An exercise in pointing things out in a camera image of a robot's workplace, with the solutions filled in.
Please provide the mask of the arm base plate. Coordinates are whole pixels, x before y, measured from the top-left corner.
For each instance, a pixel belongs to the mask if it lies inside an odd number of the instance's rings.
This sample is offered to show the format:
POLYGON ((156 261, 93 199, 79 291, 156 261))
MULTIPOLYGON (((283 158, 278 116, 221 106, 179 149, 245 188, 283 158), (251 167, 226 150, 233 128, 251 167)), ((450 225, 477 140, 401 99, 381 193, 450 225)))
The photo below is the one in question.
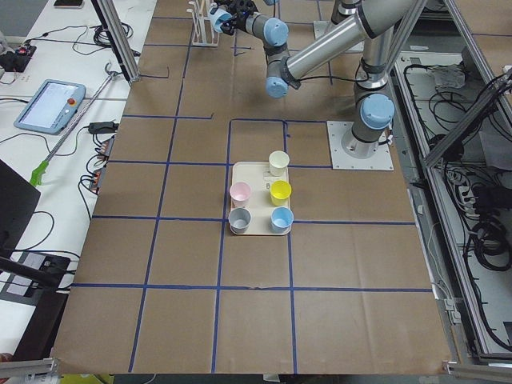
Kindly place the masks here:
POLYGON ((346 148, 349 144, 344 137, 351 133, 353 123, 348 121, 328 121, 326 123, 330 158, 334 170, 368 170, 393 171, 394 165, 390 154, 390 145, 386 132, 367 151, 367 158, 356 158, 346 148))
POLYGON ((337 24, 332 21, 314 21, 314 39, 320 39, 320 37, 332 31, 336 26, 337 24))

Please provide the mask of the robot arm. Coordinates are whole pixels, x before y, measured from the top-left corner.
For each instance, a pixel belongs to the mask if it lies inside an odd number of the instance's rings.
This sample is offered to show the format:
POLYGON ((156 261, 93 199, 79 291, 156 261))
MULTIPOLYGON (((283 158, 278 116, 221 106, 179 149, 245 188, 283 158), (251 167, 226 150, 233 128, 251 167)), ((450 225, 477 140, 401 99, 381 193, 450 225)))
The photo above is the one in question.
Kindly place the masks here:
POLYGON ((342 148, 357 159, 371 158, 383 143, 381 134, 391 127, 396 107, 390 96, 389 72, 401 48, 410 36, 424 1, 378 1, 367 7, 364 1, 336 1, 327 30, 356 15, 367 22, 370 14, 386 24, 382 34, 375 31, 364 40, 363 52, 355 71, 354 97, 356 117, 342 136, 342 148))
POLYGON ((208 18, 219 33, 232 35, 241 30, 262 41, 266 55, 266 92, 272 98, 286 96, 290 87, 298 89, 305 75, 365 37, 359 16, 352 14, 292 55, 287 44, 288 25, 260 13, 252 1, 216 1, 208 10, 208 18))

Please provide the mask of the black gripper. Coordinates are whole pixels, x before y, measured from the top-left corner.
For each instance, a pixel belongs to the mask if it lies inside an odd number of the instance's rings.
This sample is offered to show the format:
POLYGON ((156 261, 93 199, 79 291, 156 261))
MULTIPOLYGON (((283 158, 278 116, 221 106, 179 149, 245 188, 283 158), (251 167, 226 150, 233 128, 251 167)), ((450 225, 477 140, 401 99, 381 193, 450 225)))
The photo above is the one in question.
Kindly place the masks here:
POLYGON ((227 10, 231 14, 230 19, 222 24, 222 32, 233 35, 236 28, 246 27, 248 17, 256 12, 256 4, 251 0, 229 0, 224 1, 223 4, 212 2, 210 12, 215 13, 219 10, 222 12, 227 10))

